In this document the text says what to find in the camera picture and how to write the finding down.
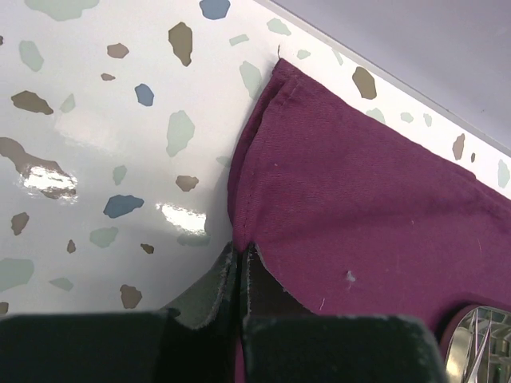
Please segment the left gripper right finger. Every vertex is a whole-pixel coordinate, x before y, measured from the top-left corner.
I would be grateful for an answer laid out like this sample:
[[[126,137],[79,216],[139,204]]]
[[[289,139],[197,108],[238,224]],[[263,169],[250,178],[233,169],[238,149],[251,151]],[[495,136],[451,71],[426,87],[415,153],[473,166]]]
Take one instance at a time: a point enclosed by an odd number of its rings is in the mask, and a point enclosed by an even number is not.
[[[437,343],[416,318],[316,315],[268,271],[259,248],[244,253],[246,382],[443,382]]]

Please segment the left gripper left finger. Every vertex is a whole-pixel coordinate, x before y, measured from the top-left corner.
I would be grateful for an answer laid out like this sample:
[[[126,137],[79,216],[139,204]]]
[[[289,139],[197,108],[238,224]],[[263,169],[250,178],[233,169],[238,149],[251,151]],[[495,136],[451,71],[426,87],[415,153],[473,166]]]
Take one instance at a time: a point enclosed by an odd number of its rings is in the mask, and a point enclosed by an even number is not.
[[[238,259],[161,309],[1,320],[3,382],[232,382]]]

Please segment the purple surgical kit cloth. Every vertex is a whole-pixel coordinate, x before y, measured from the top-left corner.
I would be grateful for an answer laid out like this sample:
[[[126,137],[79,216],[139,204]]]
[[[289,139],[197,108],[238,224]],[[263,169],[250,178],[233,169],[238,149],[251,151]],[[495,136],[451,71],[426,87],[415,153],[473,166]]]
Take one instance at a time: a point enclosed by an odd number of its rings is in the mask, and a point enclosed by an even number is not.
[[[228,214],[235,248],[256,245],[310,312],[416,318],[445,373],[458,312],[510,312],[509,200],[285,60],[237,144]]]

